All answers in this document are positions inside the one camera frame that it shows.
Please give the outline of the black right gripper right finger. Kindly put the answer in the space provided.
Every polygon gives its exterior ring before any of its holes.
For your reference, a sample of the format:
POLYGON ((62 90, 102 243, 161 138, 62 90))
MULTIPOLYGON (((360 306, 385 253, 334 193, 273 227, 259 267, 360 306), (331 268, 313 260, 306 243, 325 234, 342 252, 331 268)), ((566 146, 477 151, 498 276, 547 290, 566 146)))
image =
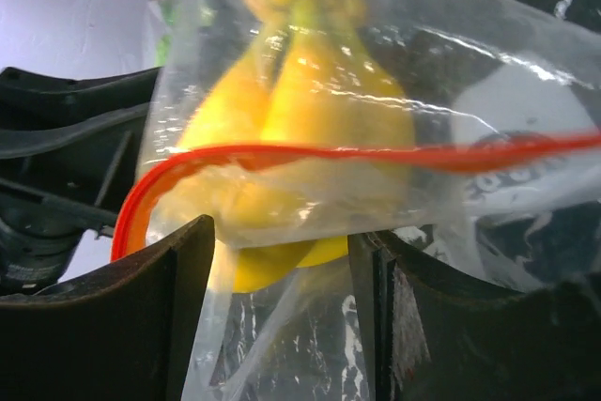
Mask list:
POLYGON ((389 231, 347 243, 373 399, 599 398, 598 274, 519 293, 389 231))

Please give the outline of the clear zip bag red seal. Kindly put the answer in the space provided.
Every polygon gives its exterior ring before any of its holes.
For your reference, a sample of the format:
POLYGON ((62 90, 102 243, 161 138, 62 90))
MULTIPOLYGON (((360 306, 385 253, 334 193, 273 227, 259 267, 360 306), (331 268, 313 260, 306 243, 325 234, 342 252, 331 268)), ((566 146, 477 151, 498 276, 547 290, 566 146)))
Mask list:
POLYGON ((172 0, 120 259, 199 217, 184 400, 596 400, 600 0, 172 0))

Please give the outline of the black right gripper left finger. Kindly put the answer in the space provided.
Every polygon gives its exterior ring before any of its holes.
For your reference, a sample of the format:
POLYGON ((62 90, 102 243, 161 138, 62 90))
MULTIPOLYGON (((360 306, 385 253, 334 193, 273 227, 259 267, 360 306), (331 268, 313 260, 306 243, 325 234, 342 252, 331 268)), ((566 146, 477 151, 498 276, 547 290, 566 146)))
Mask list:
POLYGON ((201 216, 39 294, 2 297, 2 399, 180 399, 213 251, 201 216))

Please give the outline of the yellow fake banana bunch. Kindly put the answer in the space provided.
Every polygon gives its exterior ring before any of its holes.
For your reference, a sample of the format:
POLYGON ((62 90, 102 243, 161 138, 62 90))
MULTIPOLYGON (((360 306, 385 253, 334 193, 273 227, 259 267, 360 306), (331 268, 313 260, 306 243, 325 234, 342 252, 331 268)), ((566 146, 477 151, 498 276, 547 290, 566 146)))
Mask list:
MULTIPOLYGON (((259 32, 199 103, 177 150, 414 146, 403 87, 359 37, 366 0, 242 1, 259 32)), ((182 213, 215 218, 218 246, 245 239, 233 289, 250 293, 344 256, 353 229, 398 218, 409 181, 399 163, 270 154, 240 174, 226 165, 187 177, 175 193, 182 213)))

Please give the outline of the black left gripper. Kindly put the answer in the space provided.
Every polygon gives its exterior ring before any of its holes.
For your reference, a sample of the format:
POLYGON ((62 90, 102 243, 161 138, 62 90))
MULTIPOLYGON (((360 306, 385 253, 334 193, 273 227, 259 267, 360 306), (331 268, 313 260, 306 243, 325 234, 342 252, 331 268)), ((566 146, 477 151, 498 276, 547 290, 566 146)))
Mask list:
POLYGON ((158 75, 73 80, 2 70, 2 294, 56 284, 85 232, 112 236, 158 75))

